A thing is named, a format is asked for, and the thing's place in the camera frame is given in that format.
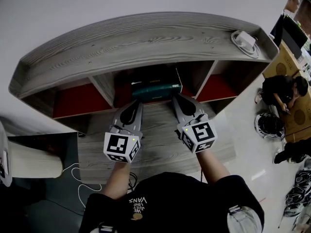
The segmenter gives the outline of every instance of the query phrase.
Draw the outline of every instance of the fiducial marker cube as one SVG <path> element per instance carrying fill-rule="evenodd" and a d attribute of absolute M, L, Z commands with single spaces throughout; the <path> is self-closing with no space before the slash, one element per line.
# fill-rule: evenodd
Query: fiducial marker cube
<path fill-rule="evenodd" d="M 105 133 L 104 154 L 111 161 L 131 163 L 139 148 L 138 136 Z"/>
<path fill-rule="evenodd" d="M 192 153 L 211 148 L 215 144 L 217 137 L 212 120 L 182 127 L 181 139 Z"/>

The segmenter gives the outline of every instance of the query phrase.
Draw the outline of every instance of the cardboard box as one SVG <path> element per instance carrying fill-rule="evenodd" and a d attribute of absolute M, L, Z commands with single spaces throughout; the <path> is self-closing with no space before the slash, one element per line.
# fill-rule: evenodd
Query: cardboard box
<path fill-rule="evenodd" d="M 307 140 L 310 137 L 311 137 L 311 127 L 308 127 L 304 130 L 287 135 L 285 139 L 287 142 L 299 142 L 300 140 Z"/>
<path fill-rule="evenodd" d="M 295 77 L 303 76 L 304 73 L 299 71 Z M 291 115 L 280 114 L 280 118 L 285 122 L 286 135 L 296 133 L 311 126 L 311 89 L 308 88 L 307 94 L 296 100 Z"/>
<path fill-rule="evenodd" d="M 287 47 L 284 41 L 280 45 L 280 53 L 277 58 L 263 72 L 265 78 L 276 75 L 293 76 L 301 70 L 300 64 L 294 57 L 293 53 Z"/>

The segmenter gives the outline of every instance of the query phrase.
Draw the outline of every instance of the white wall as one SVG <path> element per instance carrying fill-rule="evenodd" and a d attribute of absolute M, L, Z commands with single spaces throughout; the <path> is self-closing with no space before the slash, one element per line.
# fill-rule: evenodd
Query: white wall
<path fill-rule="evenodd" d="M 87 24 L 130 14 L 185 11 L 235 17 L 269 32 L 287 0 L 0 0 L 0 116 L 34 132 L 69 129 L 15 99 L 8 85 L 19 59 Z"/>

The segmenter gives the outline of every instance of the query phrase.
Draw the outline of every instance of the person sitting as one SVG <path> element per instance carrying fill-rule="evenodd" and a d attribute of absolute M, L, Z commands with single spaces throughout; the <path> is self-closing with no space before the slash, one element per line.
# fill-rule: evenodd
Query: person sitting
<path fill-rule="evenodd" d="M 275 105 L 279 111 L 288 113 L 295 101 L 307 94 L 308 87 L 307 80 L 301 76 L 295 79 L 287 75 L 267 78 L 255 97 L 255 103 L 263 100 L 267 105 Z"/>

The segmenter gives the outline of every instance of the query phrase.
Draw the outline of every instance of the wooden shelf top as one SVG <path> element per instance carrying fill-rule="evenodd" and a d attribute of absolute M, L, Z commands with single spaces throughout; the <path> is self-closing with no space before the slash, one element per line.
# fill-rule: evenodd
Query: wooden shelf top
<path fill-rule="evenodd" d="M 17 75 L 18 80 L 23 82 L 20 87 L 11 86 L 11 92 L 21 99 L 88 76 L 163 63 L 270 62 L 278 52 L 263 30 L 254 24 L 209 14 L 172 12 L 159 15 L 111 19 L 100 25 L 105 33 L 88 25 L 77 29 L 76 35 L 70 32 L 68 36 L 58 37 L 57 44 L 55 41 L 51 41 L 50 47 L 44 44 L 21 60 L 28 71 L 23 74 L 20 71 L 24 77 Z M 97 38 L 95 33 L 87 31 L 88 27 L 96 31 Z M 231 33 L 235 30 L 256 34 L 261 50 L 258 59 L 248 57 L 231 42 Z M 81 45 L 73 40 L 75 37 L 79 37 Z"/>

